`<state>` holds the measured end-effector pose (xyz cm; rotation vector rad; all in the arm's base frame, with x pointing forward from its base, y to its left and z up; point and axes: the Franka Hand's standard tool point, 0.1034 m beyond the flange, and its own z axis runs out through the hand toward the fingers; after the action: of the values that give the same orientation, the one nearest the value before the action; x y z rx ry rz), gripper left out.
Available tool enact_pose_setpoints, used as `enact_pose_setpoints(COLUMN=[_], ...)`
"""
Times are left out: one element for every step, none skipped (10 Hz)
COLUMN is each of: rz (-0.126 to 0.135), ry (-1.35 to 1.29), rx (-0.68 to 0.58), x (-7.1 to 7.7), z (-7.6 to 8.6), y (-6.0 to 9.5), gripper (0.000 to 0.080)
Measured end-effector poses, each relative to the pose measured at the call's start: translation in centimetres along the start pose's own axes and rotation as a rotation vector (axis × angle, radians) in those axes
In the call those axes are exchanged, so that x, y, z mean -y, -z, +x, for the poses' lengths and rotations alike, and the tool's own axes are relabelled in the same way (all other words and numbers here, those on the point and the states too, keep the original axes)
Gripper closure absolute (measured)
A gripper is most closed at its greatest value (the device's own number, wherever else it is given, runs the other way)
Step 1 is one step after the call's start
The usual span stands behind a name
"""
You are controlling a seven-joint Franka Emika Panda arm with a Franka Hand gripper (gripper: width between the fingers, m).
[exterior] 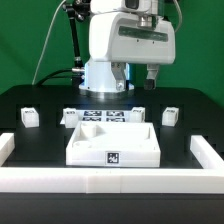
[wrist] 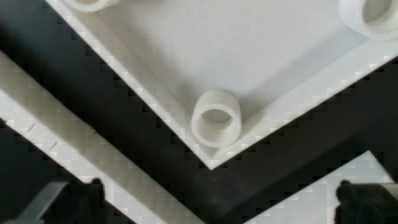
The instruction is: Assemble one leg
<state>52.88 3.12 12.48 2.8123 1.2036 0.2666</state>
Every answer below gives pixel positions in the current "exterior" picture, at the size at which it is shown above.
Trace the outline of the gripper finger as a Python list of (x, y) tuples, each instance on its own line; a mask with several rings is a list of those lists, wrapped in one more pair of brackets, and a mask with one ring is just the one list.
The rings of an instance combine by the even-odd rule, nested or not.
[(126, 89), (125, 63), (112, 62), (111, 71), (116, 80), (116, 90), (121, 92)]
[(147, 76), (144, 81), (145, 90), (153, 90), (156, 87), (156, 80), (160, 66), (158, 64), (147, 65)]

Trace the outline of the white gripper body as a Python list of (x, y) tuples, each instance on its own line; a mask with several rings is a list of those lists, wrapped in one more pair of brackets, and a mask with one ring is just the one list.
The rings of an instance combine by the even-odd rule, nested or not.
[(89, 51), (95, 61), (172, 64), (175, 34), (170, 22), (160, 20), (154, 30), (137, 26), (138, 16), (123, 12), (94, 15)]

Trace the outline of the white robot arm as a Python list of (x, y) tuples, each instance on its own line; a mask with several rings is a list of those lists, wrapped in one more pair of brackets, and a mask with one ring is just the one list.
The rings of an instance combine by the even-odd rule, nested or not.
[(164, 0), (91, 0), (90, 59), (80, 91), (113, 98), (134, 90), (129, 66), (145, 64), (146, 87), (155, 87), (159, 67), (175, 60), (175, 31), (163, 19)]

